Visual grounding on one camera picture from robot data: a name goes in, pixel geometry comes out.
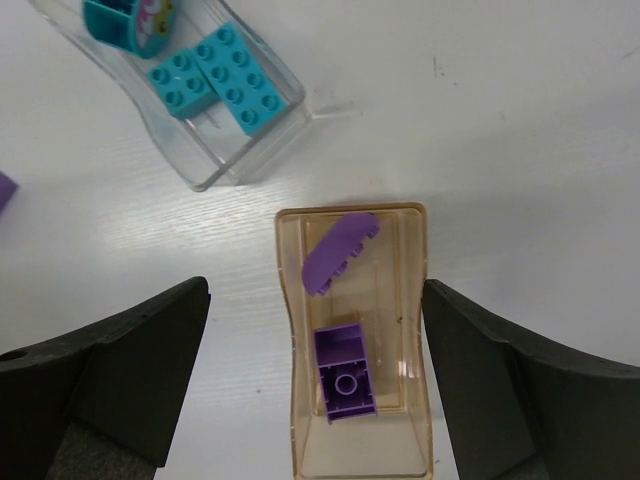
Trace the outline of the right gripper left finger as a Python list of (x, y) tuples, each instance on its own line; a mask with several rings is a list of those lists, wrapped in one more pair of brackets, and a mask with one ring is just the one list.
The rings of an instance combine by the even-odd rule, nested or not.
[(152, 479), (165, 466), (205, 330), (190, 278), (1, 356), (4, 479)]

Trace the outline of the clear plastic container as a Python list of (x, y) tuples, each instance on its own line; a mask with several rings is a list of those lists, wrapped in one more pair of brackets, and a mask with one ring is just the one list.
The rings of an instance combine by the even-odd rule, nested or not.
[(307, 126), (300, 81), (224, 1), (34, 1), (120, 86), (196, 192), (258, 181)]

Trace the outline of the purple lego brick with hole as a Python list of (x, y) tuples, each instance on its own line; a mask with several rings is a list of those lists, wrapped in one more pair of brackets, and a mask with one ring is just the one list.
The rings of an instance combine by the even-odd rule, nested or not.
[(368, 212), (349, 213), (337, 220), (306, 257), (302, 282), (311, 295), (325, 295), (333, 278), (342, 275), (350, 258), (364, 249), (364, 240), (374, 238), (380, 230), (379, 220)]

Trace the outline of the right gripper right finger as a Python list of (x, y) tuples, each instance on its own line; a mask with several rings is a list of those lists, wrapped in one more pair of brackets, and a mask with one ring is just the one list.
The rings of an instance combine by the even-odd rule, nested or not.
[(422, 312), (462, 479), (636, 479), (639, 369), (528, 330), (435, 279)]

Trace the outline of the small teal lego brick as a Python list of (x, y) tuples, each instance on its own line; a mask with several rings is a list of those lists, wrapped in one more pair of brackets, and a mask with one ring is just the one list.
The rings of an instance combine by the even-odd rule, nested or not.
[(151, 68), (146, 77), (169, 114), (179, 120), (188, 120), (220, 100), (189, 48)]

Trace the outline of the purple square lego brick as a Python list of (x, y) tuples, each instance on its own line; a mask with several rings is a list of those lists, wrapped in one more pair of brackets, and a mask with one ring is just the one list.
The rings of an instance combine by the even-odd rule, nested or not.
[(328, 423), (376, 415), (377, 405), (361, 325), (350, 323), (316, 329), (313, 342)]

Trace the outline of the teal curved lego brick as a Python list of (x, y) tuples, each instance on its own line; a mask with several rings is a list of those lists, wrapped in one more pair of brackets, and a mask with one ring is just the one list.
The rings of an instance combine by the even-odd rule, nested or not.
[(82, 15), (96, 41), (150, 59), (167, 46), (180, 5), (176, 0), (84, 0)]

